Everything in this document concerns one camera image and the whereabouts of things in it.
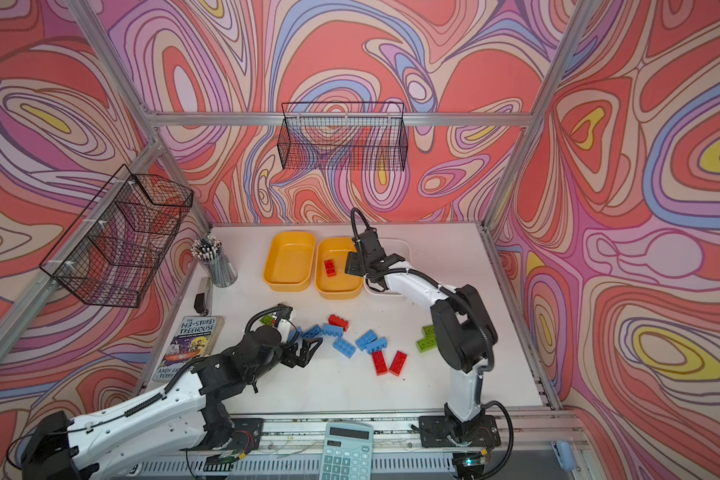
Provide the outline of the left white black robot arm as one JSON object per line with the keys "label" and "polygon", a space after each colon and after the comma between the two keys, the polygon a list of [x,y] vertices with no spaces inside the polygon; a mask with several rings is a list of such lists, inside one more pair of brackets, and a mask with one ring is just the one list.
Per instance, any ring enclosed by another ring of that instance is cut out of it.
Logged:
{"label": "left white black robot arm", "polygon": [[229,446],[236,428],[224,402],[282,363],[297,340],[293,311],[254,314],[237,344],[187,362],[162,387],[94,413],[45,417],[21,452],[22,478],[109,479],[165,453]]}

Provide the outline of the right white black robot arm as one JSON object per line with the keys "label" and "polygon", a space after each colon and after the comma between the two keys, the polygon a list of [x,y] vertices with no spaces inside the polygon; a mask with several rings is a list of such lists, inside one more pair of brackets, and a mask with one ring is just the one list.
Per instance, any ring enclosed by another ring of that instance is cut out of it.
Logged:
{"label": "right white black robot arm", "polygon": [[364,213],[350,213],[352,242],[345,273],[362,278],[376,292],[400,294],[428,310],[441,358],[452,369],[444,411],[464,426],[482,415],[483,374],[495,366],[498,334],[479,292],[467,284],[443,284],[414,268],[403,256],[388,254]]}

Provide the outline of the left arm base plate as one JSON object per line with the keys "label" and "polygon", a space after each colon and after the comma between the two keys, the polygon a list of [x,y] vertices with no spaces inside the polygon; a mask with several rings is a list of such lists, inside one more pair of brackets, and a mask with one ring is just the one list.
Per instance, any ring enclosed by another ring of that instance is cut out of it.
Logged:
{"label": "left arm base plate", "polygon": [[189,451],[232,451],[250,453],[257,450],[263,433],[264,419],[233,417],[204,428],[200,442]]}

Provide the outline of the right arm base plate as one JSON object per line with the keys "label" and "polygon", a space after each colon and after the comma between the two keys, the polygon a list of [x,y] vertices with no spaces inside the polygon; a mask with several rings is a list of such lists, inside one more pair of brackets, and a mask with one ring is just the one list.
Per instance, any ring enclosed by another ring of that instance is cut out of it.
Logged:
{"label": "right arm base plate", "polygon": [[495,418],[477,416],[468,422],[446,416],[421,416],[412,429],[424,448],[479,448],[488,451],[502,444]]}

